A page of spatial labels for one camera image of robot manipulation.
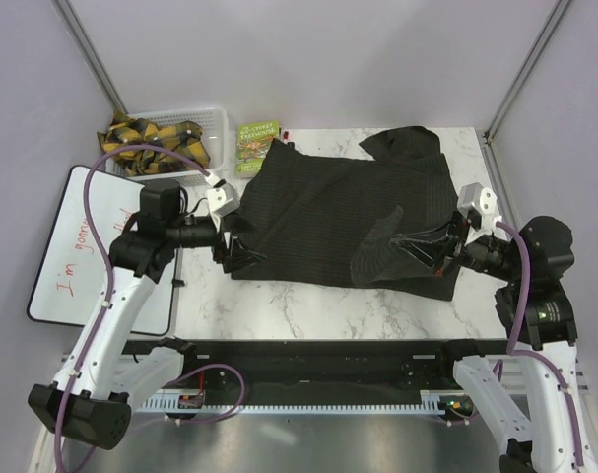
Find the dark striped long sleeve shirt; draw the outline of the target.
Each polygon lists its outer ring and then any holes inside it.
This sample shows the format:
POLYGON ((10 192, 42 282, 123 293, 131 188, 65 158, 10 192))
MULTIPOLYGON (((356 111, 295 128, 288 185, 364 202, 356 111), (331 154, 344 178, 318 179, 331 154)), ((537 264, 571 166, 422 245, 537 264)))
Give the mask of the dark striped long sleeve shirt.
POLYGON ((245 186, 240 235, 262 262, 235 280, 388 289, 450 301, 458 273, 435 276, 395 247, 447 224, 457 195, 439 137, 422 126, 390 129, 360 143, 366 160, 305 155, 273 140, 245 186))

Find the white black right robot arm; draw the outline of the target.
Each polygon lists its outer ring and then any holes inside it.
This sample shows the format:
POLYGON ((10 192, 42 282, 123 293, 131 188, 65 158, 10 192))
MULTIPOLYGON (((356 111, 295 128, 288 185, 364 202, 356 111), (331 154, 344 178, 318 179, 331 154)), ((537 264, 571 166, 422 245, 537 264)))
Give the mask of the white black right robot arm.
POLYGON ((550 216, 531 219, 511 236, 486 231, 473 241, 472 221, 455 213, 426 234, 394 236, 392 246, 409 253, 435 275, 459 266, 506 283, 495 293, 507 335, 506 357, 519 363, 529 412, 523 414, 472 340, 444 344, 434 363, 443 386, 460 386, 473 401, 499 450, 502 472, 598 472, 585 432, 577 382, 578 338, 572 305, 561 284, 574 263, 570 228, 550 216))

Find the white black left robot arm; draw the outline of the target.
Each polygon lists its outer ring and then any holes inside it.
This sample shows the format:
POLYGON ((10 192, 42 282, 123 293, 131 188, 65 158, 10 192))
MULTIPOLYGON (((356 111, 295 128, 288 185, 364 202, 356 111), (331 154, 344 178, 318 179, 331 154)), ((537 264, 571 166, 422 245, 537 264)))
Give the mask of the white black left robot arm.
POLYGON ((240 233, 254 225, 238 212, 239 195, 224 180, 207 180, 205 216, 190 216, 181 205, 182 187, 151 181, 139 194, 139 209, 111 243, 105 283, 71 355, 49 384, 36 384, 28 404, 53 434, 111 450, 123 439, 133 412, 173 382, 188 387, 199 376, 187 343, 162 339, 134 368, 117 375, 119 357, 139 312, 177 251, 208 247, 214 261, 231 273, 263 261, 240 233))

